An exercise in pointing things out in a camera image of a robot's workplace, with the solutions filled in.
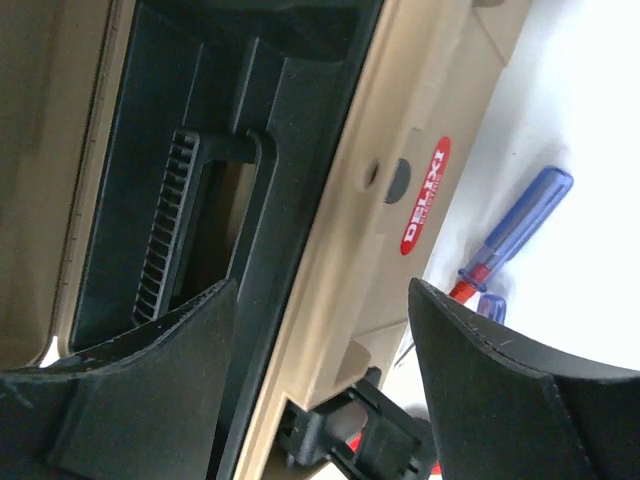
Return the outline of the tan plastic tool box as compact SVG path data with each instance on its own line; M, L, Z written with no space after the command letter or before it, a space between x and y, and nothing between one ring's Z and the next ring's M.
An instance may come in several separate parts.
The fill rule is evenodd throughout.
M1 375L82 351L68 341L137 2L1 5ZM434 463L425 423L379 386L531 5L378 2L229 479L426 479Z

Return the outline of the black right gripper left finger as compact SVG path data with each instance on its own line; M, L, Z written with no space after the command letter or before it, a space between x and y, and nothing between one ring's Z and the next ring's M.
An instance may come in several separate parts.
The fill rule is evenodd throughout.
M5 479L203 479L236 319L222 281L47 367L1 375Z

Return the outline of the black tool box tray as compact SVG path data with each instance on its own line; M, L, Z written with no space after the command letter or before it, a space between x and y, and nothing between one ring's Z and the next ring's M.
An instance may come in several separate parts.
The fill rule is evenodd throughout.
M68 345L234 280L211 479L235 473L381 8L135 5Z

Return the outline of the red handled pliers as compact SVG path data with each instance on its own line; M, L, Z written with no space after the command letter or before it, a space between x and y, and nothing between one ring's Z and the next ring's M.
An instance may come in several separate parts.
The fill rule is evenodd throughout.
M361 440L362 440L362 434L359 433L348 443L349 448L354 453L357 453L360 450ZM441 479L441 478L442 478L441 467L439 462L436 462L431 467L431 470L429 472L429 475L427 476L427 479Z

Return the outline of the blue handled screwdriver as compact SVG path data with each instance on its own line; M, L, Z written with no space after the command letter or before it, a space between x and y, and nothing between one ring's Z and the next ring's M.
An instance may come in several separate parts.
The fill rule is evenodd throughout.
M503 325L507 312L506 300L500 295L485 293L478 301L477 312L493 322Z
M485 239L469 263L458 271L458 281L449 295L465 304L512 260L565 198L574 185L568 172L543 168Z

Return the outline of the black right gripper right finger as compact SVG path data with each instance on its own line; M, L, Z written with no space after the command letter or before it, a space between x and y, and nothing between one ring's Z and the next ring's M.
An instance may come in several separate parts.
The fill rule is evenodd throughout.
M408 313L447 479L635 479L639 375L497 324L421 279Z

